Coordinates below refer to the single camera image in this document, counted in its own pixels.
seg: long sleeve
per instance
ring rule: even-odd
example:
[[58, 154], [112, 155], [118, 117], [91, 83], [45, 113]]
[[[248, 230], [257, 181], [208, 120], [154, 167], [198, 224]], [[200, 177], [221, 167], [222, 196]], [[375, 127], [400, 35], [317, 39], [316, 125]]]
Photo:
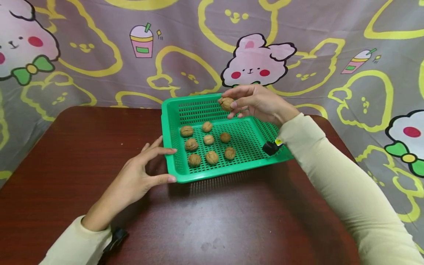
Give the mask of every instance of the long sleeve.
[[80, 216], [49, 249], [40, 265], [96, 265], [112, 240], [110, 227], [92, 232], [81, 225]]
[[279, 133], [309, 180], [356, 242], [362, 264], [417, 265], [424, 260], [380, 188], [299, 114]]

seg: wooden table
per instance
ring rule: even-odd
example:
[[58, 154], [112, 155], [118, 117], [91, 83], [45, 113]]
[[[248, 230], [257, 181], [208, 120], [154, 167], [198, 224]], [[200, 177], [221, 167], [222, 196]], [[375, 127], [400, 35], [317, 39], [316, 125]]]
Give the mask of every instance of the wooden table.
[[[38, 264], [124, 163], [161, 135], [160, 115], [62, 112], [0, 190], [0, 264]], [[353, 159], [330, 123], [313, 118]], [[164, 172], [163, 157], [148, 167]], [[115, 223], [130, 235], [107, 264], [359, 264], [353, 240], [295, 160], [155, 187]]]

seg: bunny ear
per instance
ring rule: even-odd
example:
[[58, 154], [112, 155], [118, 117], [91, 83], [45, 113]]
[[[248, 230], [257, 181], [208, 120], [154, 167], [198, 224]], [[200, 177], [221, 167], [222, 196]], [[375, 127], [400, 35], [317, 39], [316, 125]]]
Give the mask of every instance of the bunny ear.
[[17, 18], [34, 19], [34, 7], [26, 0], [0, 0], [0, 5]]
[[264, 47], [265, 44], [266, 40], [262, 34], [255, 33], [247, 35], [239, 39], [237, 43], [236, 52], [241, 50], [248, 50], [251, 48]]
[[297, 52], [293, 43], [271, 44], [268, 48], [271, 50], [271, 58], [276, 61], [286, 60]]

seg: black clip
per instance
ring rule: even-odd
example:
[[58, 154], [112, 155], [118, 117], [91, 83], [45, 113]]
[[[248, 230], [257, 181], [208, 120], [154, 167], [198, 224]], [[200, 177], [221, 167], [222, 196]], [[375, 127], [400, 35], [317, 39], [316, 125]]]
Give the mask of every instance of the black clip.
[[112, 241], [105, 247], [103, 250], [103, 253], [109, 252], [112, 249], [115, 249], [117, 246], [119, 246], [122, 241], [128, 236], [128, 232], [124, 229], [117, 227], [115, 231], [112, 233]]
[[282, 143], [280, 145], [277, 145], [276, 141], [274, 141], [274, 142], [266, 142], [262, 146], [262, 151], [264, 151], [269, 156], [273, 156], [283, 146]]

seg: green plastic basket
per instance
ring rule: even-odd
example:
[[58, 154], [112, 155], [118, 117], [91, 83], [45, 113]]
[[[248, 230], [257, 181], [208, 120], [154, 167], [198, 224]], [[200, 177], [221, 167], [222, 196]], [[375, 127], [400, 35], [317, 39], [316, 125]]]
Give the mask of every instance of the green plastic basket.
[[[163, 145], [176, 148], [177, 153], [166, 155], [169, 174], [177, 178], [178, 183], [187, 183], [201, 179], [262, 167], [292, 159], [290, 151], [283, 145], [273, 156], [262, 151], [266, 141], [274, 141], [278, 128], [271, 123], [264, 123], [254, 117], [227, 119], [228, 112], [221, 109], [218, 99], [221, 94], [197, 95], [182, 98], [170, 98], [162, 104]], [[202, 131], [204, 122], [210, 121], [213, 128], [209, 133]], [[183, 138], [180, 128], [184, 125], [193, 127], [193, 136]], [[220, 135], [227, 132], [231, 135], [229, 143], [221, 142]], [[211, 134], [215, 138], [212, 145], [205, 145], [203, 136]], [[184, 143], [195, 138], [199, 147], [194, 152], [186, 151]], [[234, 160], [227, 160], [224, 151], [227, 147], [236, 150]], [[215, 151], [219, 156], [217, 165], [206, 162], [205, 155]], [[188, 156], [192, 153], [200, 155], [202, 162], [198, 167], [188, 165]]]

